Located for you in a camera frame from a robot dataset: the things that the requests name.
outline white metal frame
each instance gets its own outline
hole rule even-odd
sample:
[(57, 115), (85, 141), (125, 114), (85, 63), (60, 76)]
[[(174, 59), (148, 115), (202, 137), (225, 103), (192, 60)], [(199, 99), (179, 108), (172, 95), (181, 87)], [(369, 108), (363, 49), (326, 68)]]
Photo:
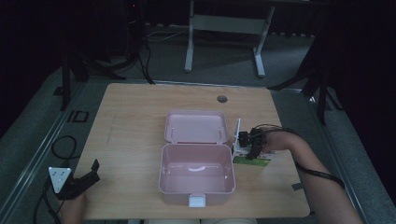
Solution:
[(196, 15), (194, 14), (194, 0), (190, 0), (189, 45), (187, 46), (185, 71), (190, 72), (192, 70), (194, 30), (208, 30), (260, 35), (260, 43), (257, 47), (253, 48), (253, 55), (256, 62), (257, 75), (259, 77), (265, 77), (264, 66), (262, 64), (262, 46), (268, 34), (274, 11), (275, 7), (271, 7), (265, 20)]

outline pink plastic container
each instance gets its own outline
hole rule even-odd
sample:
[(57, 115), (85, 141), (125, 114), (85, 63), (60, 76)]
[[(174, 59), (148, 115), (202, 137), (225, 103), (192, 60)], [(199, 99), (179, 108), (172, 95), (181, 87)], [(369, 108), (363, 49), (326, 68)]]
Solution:
[(205, 207), (225, 203), (235, 190), (224, 114), (173, 110), (166, 120), (159, 188), (166, 203)]

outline table surface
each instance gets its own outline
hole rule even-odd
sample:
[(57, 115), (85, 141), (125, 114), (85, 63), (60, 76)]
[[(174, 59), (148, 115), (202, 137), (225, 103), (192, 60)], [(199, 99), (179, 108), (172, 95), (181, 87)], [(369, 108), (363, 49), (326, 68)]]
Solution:
[[(226, 103), (218, 96), (227, 97)], [(167, 204), (158, 187), (166, 116), (172, 109), (218, 110), (225, 114), (232, 147), (237, 119), (241, 131), (280, 125), (265, 88), (110, 84), (97, 112), (75, 176), (99, 160), (101, 180), (88, 189), (87, 219), (305, 217), (304, 191), (288, 150), (266, 167), (234, 165), (236, 189), (225, 204), (206, 208)]]

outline person's arm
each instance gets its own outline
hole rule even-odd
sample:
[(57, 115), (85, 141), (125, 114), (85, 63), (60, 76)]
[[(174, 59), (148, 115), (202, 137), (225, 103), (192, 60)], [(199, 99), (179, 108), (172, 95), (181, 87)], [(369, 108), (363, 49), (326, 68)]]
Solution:
[(59, 202), (61, 205), (62, 224), (80, 224), (84, 216), (84, 206), (87, 200), (85, 192), (73, 200)]
[[(305, 140), (286, 132), (267, 133), (264, 151), (289, 149), (292, 157), (305, 169), (329, 174)], [(334, 181), (302, 173), (308, 200), (319, 223), (362, 223), (344, 190)]]

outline container lid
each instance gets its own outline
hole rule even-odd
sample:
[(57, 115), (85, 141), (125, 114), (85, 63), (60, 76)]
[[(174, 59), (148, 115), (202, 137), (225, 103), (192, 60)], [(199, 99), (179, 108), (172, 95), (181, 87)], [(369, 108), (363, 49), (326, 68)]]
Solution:
[(172, 110), (166, 119), (165, 139), (170, 143), (225, 143), (225, 116), (212, 110)]

